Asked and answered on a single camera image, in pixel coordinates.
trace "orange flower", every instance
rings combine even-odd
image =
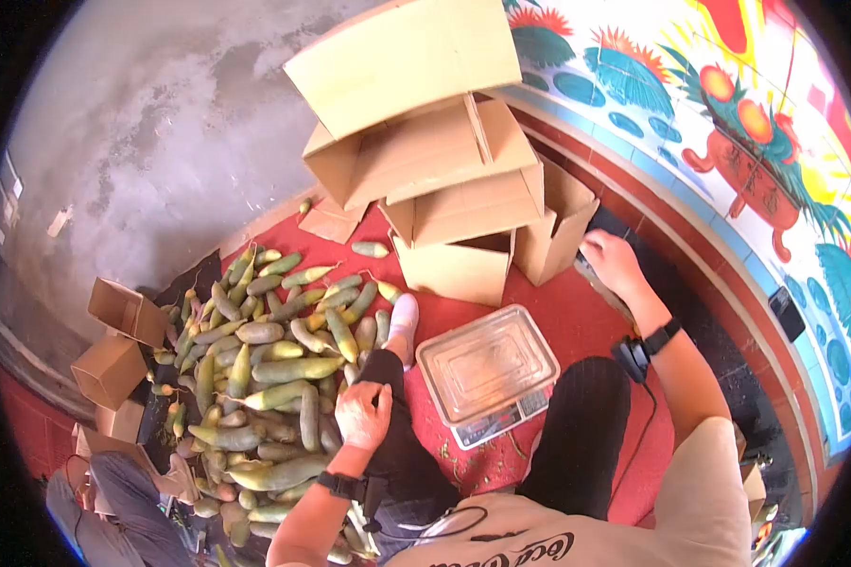
[[[532,7],[514,8],[510,17],[507,18],[507,23],[511,29],[535,26],[544,27],[557,35],[573,35],[573,29],[556,8],[540,9],[538,12]]]
[[[734,96],[734,83],[731,77],[718,65],[706,65],[700,70],[700,86],[706,91],[706,95],[713,97],[720,103],[726,103]]]
[[[750,99],[741,99],[738,102],[738,119],[753,142],[772,141],[772,124],[762,104],[756,104]]]
[[[592,40],[599,43],[605,49],[611,49],[627,55],[652,71],[652,74],[663,83],[670,82],[670,75],[665,71],[665,66],[661,64],[661,58],[648,48],[641,50],[638,45],[631,41],[627,34],[618,28],[614,28],[614,32],[610,26],[605,31],[599,28],[598,32],[592,32]]]

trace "hand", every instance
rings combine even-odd
[[[580,252],[605,287],[622,300],[632,300],[637,293],[649,287],[640,271],[634,249],[624,239],[596,229],[583,237]]]
[[[376,396],[378,407],[372,403]],[[339,395],[334,416],[344,436],[344,445],[374,453],[387,435],[391,402],[391,386],[376,382],[357,382]]]

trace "black cable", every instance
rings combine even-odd
[[[464,508],[454,508],[454,510],[452,510],[451,512],[447,513],[446,515],[443,515],[442,517],[438,518],[437,520],[435,520],[434,522],[432,522],[428,526],[422,528],[422,531],[424,532],[425,530],[428,530],[433,525],[437,524],[438,522],[441,522],[445,518],[449,518],[449,517],[457,514],[458,512],[465,512],[467,510],[479,510],[480,512],[482,512],[482,516],[478,520],[473,522],[472,524],[469,524],[468,526],[466,526],[465,528],[460,528],[459,530],[454,530],[453,532],[438,533],[436,535],[430,535],[430,536],[419,535],[419,536],[416,536],[416,537],[402,537],[402,536],[399,536],[399,535],[391,535],[390,533],[384,533],[384,532],[381,532],[381,531],[379,531],[378,533],[380,533],[383,537],[386,537],[389,540],[395,540],[395,541],[435,540],[435,539],[438,539],[438,538],[441,538],[441,537],[450,537],[452,535],[458,535],[459,533],[466,532],[467,530],[472,530],[473,528],[477,527],[477,525],[484,522],[486,520],[486,518],[488,517],[488,510],[486,508],[482,507],[482,506],[465,506]]]
[[[624,465],[624,472],[621,473],[621,478],[619,478],[618,483],[614,485],[612,497],[608,500],[608,505],[610,507],[614,502],[615,494],[617,494],[618,489],[621,488],[621,483],[624,482],[624,477],[627,476],[627,472],[631,470],[631,464],[634,463],[634,459],[640,451],[640,446],[643,444],[643,438],[646,437],[646,432],[649,431],[650,425],[652,425],[652,419],[655,417],[655,411],[659,407],[659,402],[655,399],[655,395],[652,393],[652,390],[650,390],[650,387],[646,385],[646,382],[639,382],[639,384],[644,390],[646,390],[646,393],[650,395],[650,399],[652,400],[652,413],[650,414],[649,419],[646,420],[646,425],[643,426],[643,432],[640,433],[640,439],[637,440],[637,446],[634,448],[631,458],[627,459],[627,464]]]

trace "painted tile wall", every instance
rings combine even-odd
[[[789,288],[829,456],[851,444],[851,119],[778,0],[502,0],[506,92],[655,177]]]

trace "plastic container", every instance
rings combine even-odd
[[[442,422],[471,423],[516,403],[561,374],[552,349],[522,305],[509,305],[417,348]]]

